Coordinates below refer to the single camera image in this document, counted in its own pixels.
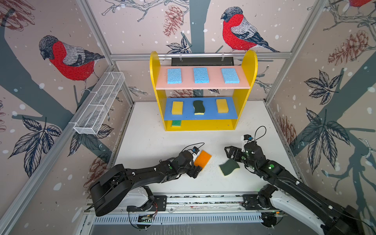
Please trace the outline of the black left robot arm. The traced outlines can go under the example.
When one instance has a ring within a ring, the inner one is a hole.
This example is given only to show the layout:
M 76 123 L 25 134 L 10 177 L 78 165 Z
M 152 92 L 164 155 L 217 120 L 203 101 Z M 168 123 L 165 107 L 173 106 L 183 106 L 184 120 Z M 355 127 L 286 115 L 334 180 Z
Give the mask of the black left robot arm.
M 185 150 L 177 157 L 147 168 L 130 169 L 117 164 L 90 185 L 89 191 L 93 200 L 90 208 L 94 208 L 98 217 L 107 215 L 118 207 L 131 190 L 173 181 L 183 174 L 197 178 L 207 162 L 195 163 L 193 154 Z

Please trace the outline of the green topped sponge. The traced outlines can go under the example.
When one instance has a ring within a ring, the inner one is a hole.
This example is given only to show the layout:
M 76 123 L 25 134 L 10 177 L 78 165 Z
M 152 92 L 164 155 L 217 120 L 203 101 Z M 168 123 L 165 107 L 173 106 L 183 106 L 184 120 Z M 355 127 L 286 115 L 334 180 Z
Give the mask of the green topped sponge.
M 171 127 L 181 127 L 181 120 L 173 120 L 171 123 Z

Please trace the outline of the orange topped sponge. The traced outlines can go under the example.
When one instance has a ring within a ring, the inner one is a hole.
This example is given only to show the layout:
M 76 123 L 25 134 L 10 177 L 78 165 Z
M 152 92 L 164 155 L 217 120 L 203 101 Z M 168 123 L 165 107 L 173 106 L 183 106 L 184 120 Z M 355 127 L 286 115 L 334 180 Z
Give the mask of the orange topped sponge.
M 210 154 L 208 154 L 206 151 L 202 150 L 202 151 L 200 151 L 200 154 L 196 158 L 194 165 L 199 166 L 201 168 L 205 168 L 205 166 L 210 161 L 211 157 L 212 156 Z

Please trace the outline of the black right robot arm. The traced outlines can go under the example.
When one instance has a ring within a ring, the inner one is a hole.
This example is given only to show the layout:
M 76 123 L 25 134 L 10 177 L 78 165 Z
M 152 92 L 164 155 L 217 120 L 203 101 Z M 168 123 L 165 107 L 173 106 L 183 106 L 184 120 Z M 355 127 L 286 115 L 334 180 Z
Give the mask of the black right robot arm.
M 267 182 L 256 198 L 244 201 L 244 208 L 286 212 L 319 235 L 365 233 L 355 208 L 343 207 L 299 181 L 281 164 L 267 159 L 256 141 L 247 142 L 243 148 L 228 146 L 224 150 L 227 158 L 243 163 L 247 170 Z

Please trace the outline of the light blue sponge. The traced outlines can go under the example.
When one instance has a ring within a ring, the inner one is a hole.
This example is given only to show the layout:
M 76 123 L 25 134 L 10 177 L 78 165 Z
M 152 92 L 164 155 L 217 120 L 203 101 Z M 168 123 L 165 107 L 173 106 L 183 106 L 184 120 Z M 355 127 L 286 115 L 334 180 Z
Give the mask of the light blue sponge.
M 168 69 L 167 70 L 167 83 L 168 84 L 181 84 L 182 83 L 181 69 Z
M 207 68 L 194 68 L 195 84 L 207 84 L 210 82 Z
M 237 71 L 234 68 L 222 68 L 222 76 L 225 84 L 239 84 L 240 79 L 238 77 Z

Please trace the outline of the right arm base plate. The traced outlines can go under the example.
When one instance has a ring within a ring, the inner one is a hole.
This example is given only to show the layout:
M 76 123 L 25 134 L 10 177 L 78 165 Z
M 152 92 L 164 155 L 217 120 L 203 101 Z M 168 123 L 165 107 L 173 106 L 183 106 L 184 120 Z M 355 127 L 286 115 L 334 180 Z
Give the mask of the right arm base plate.
M 241 206 L 247 211 L 280 211 L 280 209 L 273 207 L 270 201 L 267 203 L 260 202 L 258 194 L 243 194 L 242 198 Z

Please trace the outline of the yellow sponge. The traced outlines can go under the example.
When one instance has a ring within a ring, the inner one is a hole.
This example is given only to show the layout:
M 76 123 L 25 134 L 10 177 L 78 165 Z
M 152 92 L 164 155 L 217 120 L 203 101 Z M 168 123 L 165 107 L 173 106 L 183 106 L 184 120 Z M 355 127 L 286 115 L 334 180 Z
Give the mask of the yellow sponge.
M 219 114 L 227 114 L 229 112 L 229 107 L 226 99 L 217 99 L 217 112 Z
M 174 101 L 172 103 L 171 114 L 172 115 L 182 115 L 183 114 L 183 105 L 182 101 Z

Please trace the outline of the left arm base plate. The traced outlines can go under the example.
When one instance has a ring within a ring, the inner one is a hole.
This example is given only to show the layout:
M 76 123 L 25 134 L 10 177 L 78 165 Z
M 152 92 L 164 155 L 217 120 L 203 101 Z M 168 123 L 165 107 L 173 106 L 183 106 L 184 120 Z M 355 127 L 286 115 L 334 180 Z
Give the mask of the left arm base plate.
M 140 207 L 128 206 L 127 212 L 165 212 L 167 205 L 167 197 L 165 195 L 150 196 L 147 201 Z

